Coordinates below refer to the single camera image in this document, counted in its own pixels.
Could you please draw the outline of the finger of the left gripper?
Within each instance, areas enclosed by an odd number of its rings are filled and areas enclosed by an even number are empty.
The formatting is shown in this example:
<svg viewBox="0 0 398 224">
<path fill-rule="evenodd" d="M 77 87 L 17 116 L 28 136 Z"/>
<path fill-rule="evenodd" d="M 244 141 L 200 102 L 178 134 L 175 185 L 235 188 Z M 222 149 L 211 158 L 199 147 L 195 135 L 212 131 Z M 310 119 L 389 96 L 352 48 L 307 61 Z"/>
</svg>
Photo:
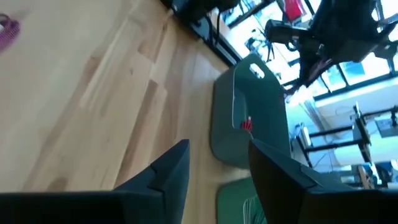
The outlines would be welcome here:
<svg viewBox="0 0 398 224">
<path fill-rule="evenodd" d="M 300 73 L 298 78 L 298 85 L 304 85 L 308 87 L 312 84 L 310 73 L 312 67 L 316 64 L 316 53 L 313 50 L 309 50 L 303 46 L 298 49 L 300 53 Z"/>
</svg>

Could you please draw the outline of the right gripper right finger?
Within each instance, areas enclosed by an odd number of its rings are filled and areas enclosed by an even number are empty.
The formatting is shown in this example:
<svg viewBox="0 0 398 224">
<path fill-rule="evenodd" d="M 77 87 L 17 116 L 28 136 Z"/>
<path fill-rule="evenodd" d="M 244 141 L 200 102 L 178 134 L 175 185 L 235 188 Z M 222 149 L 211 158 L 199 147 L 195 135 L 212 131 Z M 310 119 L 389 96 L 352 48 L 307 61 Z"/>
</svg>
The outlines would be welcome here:
<svg viewBox="0 0 398 224">
<path fill-rule="evenodd" d="M 257 139 L 249 167 L 268 223 L 397 224 L 396 189 L 356 189 L 309 168 Z"/>
</svg>

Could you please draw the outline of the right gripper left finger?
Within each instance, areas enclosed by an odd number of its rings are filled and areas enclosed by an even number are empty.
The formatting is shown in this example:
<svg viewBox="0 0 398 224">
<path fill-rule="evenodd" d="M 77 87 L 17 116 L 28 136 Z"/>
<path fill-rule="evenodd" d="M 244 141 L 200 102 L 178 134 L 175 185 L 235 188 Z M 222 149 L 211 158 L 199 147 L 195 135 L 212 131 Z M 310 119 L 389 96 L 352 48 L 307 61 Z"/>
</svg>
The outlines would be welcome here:
<svg viewBox="0 0 398 224">
<path fill-rule="evenodd" d="M 180 223 L 190 142 L 183 139 L 114 190 L 1 194 L 1 223 Z"/>
</svg>

